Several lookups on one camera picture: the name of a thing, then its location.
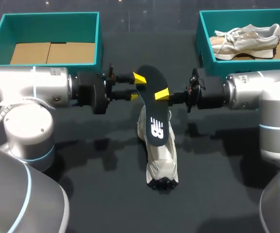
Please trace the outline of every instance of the teal bin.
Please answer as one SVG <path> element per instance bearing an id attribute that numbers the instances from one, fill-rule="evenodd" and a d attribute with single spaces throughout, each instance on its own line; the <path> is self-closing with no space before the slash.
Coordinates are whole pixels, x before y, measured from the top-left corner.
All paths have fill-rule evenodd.
<path id="1" fill-rule="evenodd" d="M 230 73 L 280 69 L 280 60 L 217 61 L 210 45 L 214 31 L 228 32 L 252 24 L 255 27 L 280 25 L 280 9 L 200 11 L 196 32 L 196 49 L 207 74 L 222 79 Z"/>
<path id="2" fill-rule="evenodd" d="M 94 43 L 91 63 L 10 65 L 17 43 Z M 66 67 L 69 73 L 102 71 L 99 12 L 4 14 L 0 21 L 0 66 Z"/>

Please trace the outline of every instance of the shoelace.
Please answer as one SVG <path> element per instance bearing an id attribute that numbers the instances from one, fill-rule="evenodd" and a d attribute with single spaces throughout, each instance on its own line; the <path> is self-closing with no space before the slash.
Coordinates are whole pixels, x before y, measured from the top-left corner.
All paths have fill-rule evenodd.
<path id="1" fill-rule="evenodd" d="M 220 31 L 214 31 L 214 33 L 216 34 L 217 37 L 224 37 L 223 43 L 222 43 L 220 49 L 218 50 L 217 54 L 220 52 L 220 50 L 223 48 L 224 44 L 227 41 L 234 43 L 234 38 L 241 38 L 242 36 L 240 36 L 238 34 L 239 32 L 240 32 L 240 28 L 234 28 L 234 29 L 228 31 L 227 33 L 220 32 Z"/>

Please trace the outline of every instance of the insole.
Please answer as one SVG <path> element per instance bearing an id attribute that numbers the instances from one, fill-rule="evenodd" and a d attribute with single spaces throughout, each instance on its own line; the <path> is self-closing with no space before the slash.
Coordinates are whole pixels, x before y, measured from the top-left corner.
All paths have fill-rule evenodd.
<path id="1" fill-rule="evenodd" d="M 152 146 L 164 146 L 169 137 L 168 100 L 156 100 L 156 93 L 168 92 L 163 74 L 153 66 L 141 66 L 137 74 L 146 79 L 146 84 L 136 85 L 145 105 L 145 133 Z"/>

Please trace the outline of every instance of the white shoe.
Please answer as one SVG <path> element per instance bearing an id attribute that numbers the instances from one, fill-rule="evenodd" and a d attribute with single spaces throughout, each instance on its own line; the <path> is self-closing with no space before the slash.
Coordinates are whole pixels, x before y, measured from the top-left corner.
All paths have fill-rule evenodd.
<path id="1" fill-rule="evenodd" d="M 161 147 L 150 145 L 145 136 L 145 107 L 141 109 L 138 120 L 138 137 L 145 142 L 148 151 L 146 182 L 153 189 L 172 189 L 178 184 L 177 153 L 175 135 L 169 121 L 169 138 Z"/>
<path id="2" fill-rule="evenodd" d="M 273 58 L 274 49 L 280 41 L 280 26 L 273 24 L 267 28 L 257 28 L 251 24 L 234 28 L 227 33 L 215 31 L 210 38 L 214 56 L 221 60 L 231 60 L 238 54 L 248 54 L 257 58 Z"/>

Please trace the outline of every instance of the cardboard bottom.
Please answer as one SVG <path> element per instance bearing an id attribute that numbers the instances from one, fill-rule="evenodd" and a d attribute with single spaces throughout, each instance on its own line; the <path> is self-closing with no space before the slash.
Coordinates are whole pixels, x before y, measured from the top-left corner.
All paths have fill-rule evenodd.
<path id="1" fill-rule="evenodd" d="M 93 63 L 95 43 L 18 43 L 11 65 Z"/>
<path id="2" fill-rule="evenodd" d="M 236 60 L 268 60 L 268 59 L 255 58 L 248 54 L 239 54 L 238 56 L 234 57 L 232 60 L 236 61 Z M 274 50 L 274 57 L 271 58 L 270 60 L 280 60 L 280 42 L 278 43 L 276 49 Z"/>

